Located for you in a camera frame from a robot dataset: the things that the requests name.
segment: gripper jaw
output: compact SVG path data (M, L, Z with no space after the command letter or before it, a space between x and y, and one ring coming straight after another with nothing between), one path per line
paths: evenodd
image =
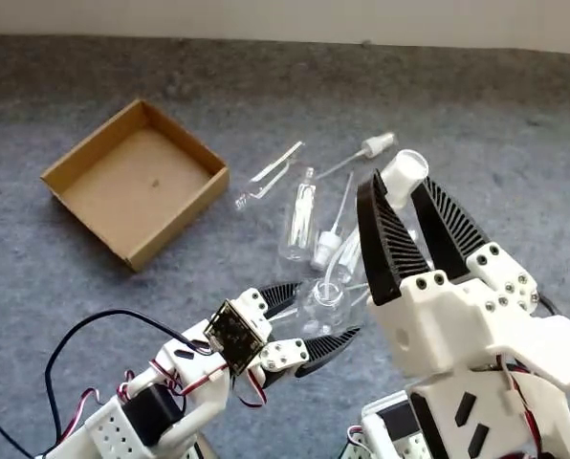
M490 242L485 232L429 177L411 197L436 269L443 270L449 279L467 274L466 259Z
M388 192L379 171L358 188L358 222L370 292L375 304L399 297L406 277L429 271L426 259L385 199Z

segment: white wall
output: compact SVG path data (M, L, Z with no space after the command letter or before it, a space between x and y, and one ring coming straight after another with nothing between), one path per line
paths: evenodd
M75 33L570 53L570 0L0 0L0 33Z

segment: circuit board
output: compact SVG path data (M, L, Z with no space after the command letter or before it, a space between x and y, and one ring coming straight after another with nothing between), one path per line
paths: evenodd
M213 349L224 358L234 376L245 371L265 344L227 300L210 320L205 336Z

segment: gray carpet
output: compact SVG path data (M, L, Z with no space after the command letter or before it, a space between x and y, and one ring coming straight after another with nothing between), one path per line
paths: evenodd
M231 166L230 193L140 274L61 206L43 169L131 99L164 108ZM423 152L496 241L570 316L570 55L319 44L0 37L0 421L30 451L54 439L42 371L65 331L107 307L185 329L278 277L281 206L248 215L235 191L298 139L330 164L385 129ZM386 159L367 164L383 167ZM344 176L326 187L334 212ZM110 394L165 337L130 319L82 332L55 371L62 416ZM225 458L335 457L362 406L402 387L376 326L336 361L231 401L207 429ZM0 458L18 457L0 437Z

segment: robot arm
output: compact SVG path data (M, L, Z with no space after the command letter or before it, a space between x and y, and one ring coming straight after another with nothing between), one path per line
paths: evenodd
M358 192L368 304L418 379L406 392L431 457L507 457L532 437L539 457L570 458L570 320L532 317L535 280L427 178L411 197L430 268L389 187L376 173Z
M341 352L359 328L336 337L272 339L269 319L294 303L297 284L248 289L226 300L211 320L183 332L195 353L168 341L149 368L124 383L118 395L62 439L45 459L181 459L204 457L197 446L202 428L226 407L230 381L248 375L256 388L287 375L302 377ZM181 409L168 384L179 383Z

